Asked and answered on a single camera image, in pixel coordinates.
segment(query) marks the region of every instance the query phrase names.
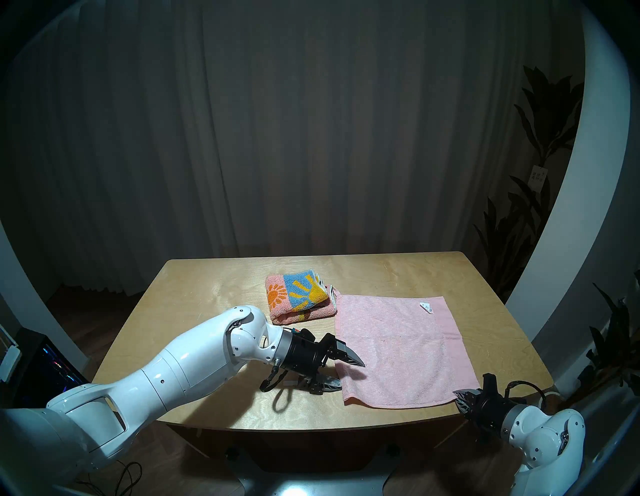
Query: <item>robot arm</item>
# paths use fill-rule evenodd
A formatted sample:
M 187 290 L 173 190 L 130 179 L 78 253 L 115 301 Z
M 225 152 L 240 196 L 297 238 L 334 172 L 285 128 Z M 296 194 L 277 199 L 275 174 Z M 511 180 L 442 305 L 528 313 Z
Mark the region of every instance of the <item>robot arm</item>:
M 45 409 L 2 413 L 42 457 L 35 463 L 46 467 L 52 481 L 64 483 L 111 463 L 140 429 L 214 392 L 249 360 L 299 372 L 316 394 L 323 387 L 340 389 L 334 378 L 326 378 L 323 386 L 325 377 L 317 373 L 328 358 L 364 366 L 333 335 L 315 342 L 305 331 L 271 325 L 251 305 L 230 308 L 179 335 L 147 365 L 117 382 L 78 386 L 51 399 Z
M 538 407 L 502 397 L 495 376 L 485 374 L 483 389 L 460 390 L 456 406 L 485 433 L 501 437 L 523 452 L 511 496 L 561 496 L 580 474 L 584 419 L 567 409 L 552 417 Z

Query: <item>curtain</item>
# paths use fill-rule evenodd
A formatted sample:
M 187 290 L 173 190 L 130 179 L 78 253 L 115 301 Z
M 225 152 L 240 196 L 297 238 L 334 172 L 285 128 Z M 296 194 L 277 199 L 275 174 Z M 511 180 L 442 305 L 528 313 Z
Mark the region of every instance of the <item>curtain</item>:
M 3 153 L 68 285 L 168 259 L 477 251 L 533 150 L 551 2 L 89 0 L 5 75 Z

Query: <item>orange sun print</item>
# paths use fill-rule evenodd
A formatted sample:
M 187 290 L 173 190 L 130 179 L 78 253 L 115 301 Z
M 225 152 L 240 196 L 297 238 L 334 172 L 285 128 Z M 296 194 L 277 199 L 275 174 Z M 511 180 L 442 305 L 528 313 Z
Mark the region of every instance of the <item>orange sun print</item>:
M 281 304 L 287 297 L 287 289 L 280 284 L 269 285 L 267 291 L 267 301 L 269 302 L 269 308 L 273 310 L 276 305 Z

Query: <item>wooden table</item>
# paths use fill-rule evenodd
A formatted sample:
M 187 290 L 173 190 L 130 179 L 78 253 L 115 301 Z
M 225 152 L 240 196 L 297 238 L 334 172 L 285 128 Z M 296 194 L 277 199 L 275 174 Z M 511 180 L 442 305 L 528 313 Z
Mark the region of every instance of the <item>wooden table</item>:
M 251 304 L 268 315 L 265 277 L 307 268 L 342 294 L 444 296 L 480 384 L 482 374 L 492 372 L 500 390 L 513 380 L 530 381 L 542 389 L 552 385 L 524 332 L 460 252 L 169 260 L 122 327 L 94 382 L 116 381 L 143 367 L 173 338 L 229 307 Z M 305 327 L 317 337 L 335 333 L 333 318 L 307 322 Z M 276 388 L 262 393 L 258 387 L 270 370 L 252 361 L 213 394 L 175 408 L 160 420 L 206 429 L 282 431 L 392 426 L 458 413 L 454 403 L 382 410 L 345 406 L 339 392 L 314 396 Z M 512 396 L 530 393 L 522 387 Z

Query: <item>colorful towel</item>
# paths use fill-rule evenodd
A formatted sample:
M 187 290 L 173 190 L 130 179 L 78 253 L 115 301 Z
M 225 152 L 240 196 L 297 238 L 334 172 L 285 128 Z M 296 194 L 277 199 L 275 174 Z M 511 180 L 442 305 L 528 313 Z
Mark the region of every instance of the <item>colorful towel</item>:
M 264 282 L 271 322 L 287 325 L 334 316 L 335 290 L 325 286 L 312 270 L 297 274 L 271 274 Z

